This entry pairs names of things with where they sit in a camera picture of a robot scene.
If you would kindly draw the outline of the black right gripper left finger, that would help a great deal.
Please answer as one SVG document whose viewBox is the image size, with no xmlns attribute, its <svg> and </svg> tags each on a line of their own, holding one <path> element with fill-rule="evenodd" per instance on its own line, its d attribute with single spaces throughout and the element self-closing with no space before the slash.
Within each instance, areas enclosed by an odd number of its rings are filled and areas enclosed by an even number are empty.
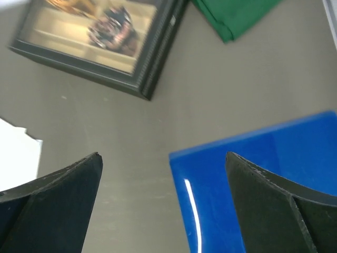
<svg viewBox="0 0 337 253">
<path fill-rule="evenodd" d="M 94 152 L 1 191 L 1 252 L 81 252 L 102 171 Z"/>
</svg>

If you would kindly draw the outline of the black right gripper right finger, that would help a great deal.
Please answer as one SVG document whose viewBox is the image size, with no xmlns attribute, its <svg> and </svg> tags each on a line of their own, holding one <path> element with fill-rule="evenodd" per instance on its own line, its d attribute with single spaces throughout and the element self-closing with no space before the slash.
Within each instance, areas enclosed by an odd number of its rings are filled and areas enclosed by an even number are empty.
<svg viewBox="0 0 337 253">
<path fill-rule="evenodd" d="M 246 252 L 336 252 L 336 196 L 234 152 L 225 171 Z"/>
</svg>

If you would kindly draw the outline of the white printed paper stack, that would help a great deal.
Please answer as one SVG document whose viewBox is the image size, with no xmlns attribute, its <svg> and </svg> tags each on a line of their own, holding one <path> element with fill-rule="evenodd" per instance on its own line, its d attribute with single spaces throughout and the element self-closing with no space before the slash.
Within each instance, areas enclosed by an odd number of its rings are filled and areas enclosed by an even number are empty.
<svg viewBox="0 0 337 253">
<path fill-rule="evenodd" d="M 1 191 L 37 179 L 43 141 L 1 119 Z"/>
</svg>

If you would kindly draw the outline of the blue plastic folder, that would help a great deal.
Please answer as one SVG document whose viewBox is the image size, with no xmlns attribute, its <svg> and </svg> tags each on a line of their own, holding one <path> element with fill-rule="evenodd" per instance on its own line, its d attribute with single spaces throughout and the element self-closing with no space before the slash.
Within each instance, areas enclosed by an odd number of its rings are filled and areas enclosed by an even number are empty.
<svg viewBox="0 0 337 253">
<path fill-rule="evenodd" d="M 245 252 L 225 172 L 229 151 L 305 187 L 336 195 L 333 111 L 173 152 L 170 167 L 190 252 Z"/>
</svg>

